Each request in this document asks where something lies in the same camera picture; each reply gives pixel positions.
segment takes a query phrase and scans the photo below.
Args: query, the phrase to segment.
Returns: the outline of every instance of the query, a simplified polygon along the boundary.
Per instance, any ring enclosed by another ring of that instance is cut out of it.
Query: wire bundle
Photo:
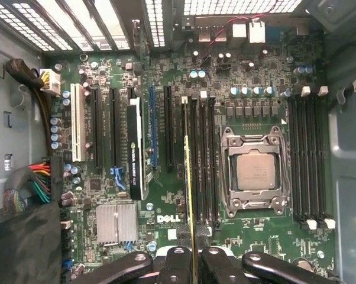
[[[51,117],[51,98],[49,95],[40,91],[45,83],[42,78],[38,78],[31,69],[25,64],[23,59],[10,59],[5,65],[6,71],[19,83],[29,88],[32,97],[36,99],[43,119],[44,128],[46,131],[46,144],[48,154],[51,152],[50,144],[50,126],[49,120]]]
[[[34,188],[43,203],[50,202],[50,166],[46,163],[32,164],[29,168],[35,174]]]
[[[257,15],[253,15],[251,17],[248,17],[248,16],[236,16],[234,18],[231,18],[216,34],[215,34],[215,38],[208,44],[208,49],[215,43],[216,39],[225,31],[226,27],[228,25],[230,25],[232,22],[234,21],[238,21],[238,20],[243,20],[243,21],[253,21],[253,20],[256,20],[256,19],[259,19],[261,18],[262,16],[270,13],[273,9],[275,9],[276,5],[278,4],[278,0],[273,0],[274,1],[274,4],[273,6],[267,11],[267,12],[264,12],[264,13],[261,13],[261,14],[257,14]]]

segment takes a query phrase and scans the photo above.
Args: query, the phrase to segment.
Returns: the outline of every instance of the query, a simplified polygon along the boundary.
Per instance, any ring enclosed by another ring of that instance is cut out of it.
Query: capacitor
[[[50,147],[53,150],[58,150],[58,149],[62,148],[62,144],[60,142],[52,142],[52,144],[50,144]]]
[[[82,169],[79,166],[73,166],[70,170],[73,175],[78,175],[81,171]]]
[[[70,173],[70,172],[64,172],[63,173],[63,177],[64,178],[68,178],[69,176],[71,176],[72,175],[72,173]]]
[[[248,64],[245,65],[245,71],[250,72],[253,67],[254,67],[254,63],[249,62]]]
[[[199,55],[199,52],[194,50],[194,52],[192,53],[192,56],[191,56],[191,61],[196,62],[196,60],[198,59],[198,55]]]
[[[88,74],[86,73],[86,71],[84,69],[79,69],[78,74],[80,74],[84,78],[86,78],[88,76]]]
[[[259,96],[261,93],[261,88],[260,87],[254,87],[253,88],[253,95],[254,96]]]
[[[294,74],[296,76],[303,75],[305,71],[306,71],[306,68],[304,66],[299,66],[299,67],[295,68]]]
[[[62,92],[62,97],[64,99],[69,99],[70,98],[70,92],[69,91],[63,91]]]
[[[58,127],[56,125],[50,127],[50,132],[52,132],[52,133],[61,133],[61,131],[62,131],[62,128]]]
[[[203,79],[206,76],[206,72],[204,70],[200,70],[198,72],[198,76],[199,76],[199,78]]]
[[[231,59],[231,57],[232,57],[232,55],[229,52],[225,53],[223,62],[224,63],[228,62]]]
[[[84,83],[82,84],[82,86],[83,86],[86,90],[91,91],[91,86],[90,86],[89,83],[84,82]]]
[[[64,171],[65,172],[69,172],[72,169],[72,165],[71,164],[65,164],[64,165]]]
[[[287,61],[288,64],[291,64],[291,63],[294,62],[294,57],[292,57],[292,56],[287,56],[287,57],[286,57],[286,61]]]
[[[73,197],[74,197],[74,194],[71,191],[68,191],[68,192],[65,192],[65,193],[61,194],[61,199],[62,200],[67,200],[67,199],[73,198]]]
[[[238,89],[236,87],[231,88],[231,96],[237,96],[238,95]]]
[[[86,149],[90,149],[91,147],[93,147],[93,143],[92,142],[86,142],[85,148]]]
[[[68,107],[70,105],[70,99],[64,99],[62,100],[62,104],[66,107]]]
[[[262,49],[260,55],[258,55],[258,59],[262,60],[263,58],[266,57],[267,53],[268,53],[267,49]]]
[[[280,96],[282,98],[289,98],[291,96],[291,91],[290,90],[285,90],[284,92],[280,93]]]
[[[81,178],[79,176],[76,176],[72,180],[73,184],[79,185],[81,183]]]
[[[218,57],[216,58],[216,62],[220,63],[221,61],[223,61],[224,59],[224,54],[223,53],[219,53]]]
[[[92,69],[92,70],[96,70],[97,68],[99,67],[99,64],[98,64],[98,62],[92,62],[92,63],[90,63],[90,68]]]
[[[73,200],[73,198],[69,198],[69,199],[67,199],[67,200],[62,200],[61,201],[61,205],[62,206],[73,206],[73,202],[74,202],[74,200]]]
[[[155,252],[157,250],[157,243],[155,241],[151,241],[148,243],[148,251],[151,253]]]
[[[264,93],[265,96],[271,96],[273,94],[273,87],[266,87]]]
[[[306,74],[312,74],[313,72],[313,67],[312,66],[306,66],[305,67],[305,73]]]
[[[52,117],[52,118],[50,119],[50,124],[51,124],[51,125],[58,125],[58,126],[60,126],[60,125],[62,125],[62,120],[61,120],[60,118],[57,118],[57,117]]]
[[[57,133],[53,133],[51,136],[50,136],[50,140],[52,141],[61,141],[62,139],[62,136],[60,134],[57,134]]]
[[[192,70],[192,71],[190,72],[190,78],[191,78],[191,79],[196,79],[197,77],[198,77],[197,71]]]
[[[243,86],[243,87],[241,88],[241,95],[246,96],[246,95],[248,95],[248,93],[249,93],[248,87]]]

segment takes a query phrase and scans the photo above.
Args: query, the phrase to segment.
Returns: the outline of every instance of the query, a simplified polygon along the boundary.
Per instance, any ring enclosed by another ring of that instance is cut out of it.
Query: red wire
[[[50,171],[49,167],[45,166],[30,166],[31,170],[46,170],[47,172]]]
[[[252,17],[245,17],[245,16],[236,16],[232,19],[230,19],[215,35],[215,38],[208,44],[208,49],[211,47],[211,45],[213,45],[215,43],[215,40],[219,37],[219,35],[221,35],[221,33],[223,33],[225,31],[225,28],[232,22],[236,21],[236,20],[253,20],[253,19],[256,19],[256,18],[261,18],[262,16],[270,13],[274,8],[275,6],[277,5],[278,3],[278,0],[275,0],[275,3],[274,5],[265,13],[261,13],[261,14],[257,14],[257,15],[254,15]]]

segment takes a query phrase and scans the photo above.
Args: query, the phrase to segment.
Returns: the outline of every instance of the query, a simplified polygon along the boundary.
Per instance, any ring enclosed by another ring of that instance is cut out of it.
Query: yellow wire
[[[43,173],[46,176],[50,176],[50,173],[47,172],[46,170],[35,170],[34,173]]]

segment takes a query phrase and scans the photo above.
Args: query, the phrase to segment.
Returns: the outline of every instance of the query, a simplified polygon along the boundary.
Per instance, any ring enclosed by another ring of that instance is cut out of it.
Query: blue pcie slot
[[[157,126],[156,126],[156,96],[154,94],[154,87],[149,87],[149,105],[150,105],[150,125],[151,125],[151,134],[152,134],[152,157],[151,164],[153,169],[156,169],[158,166],[157,158]]]

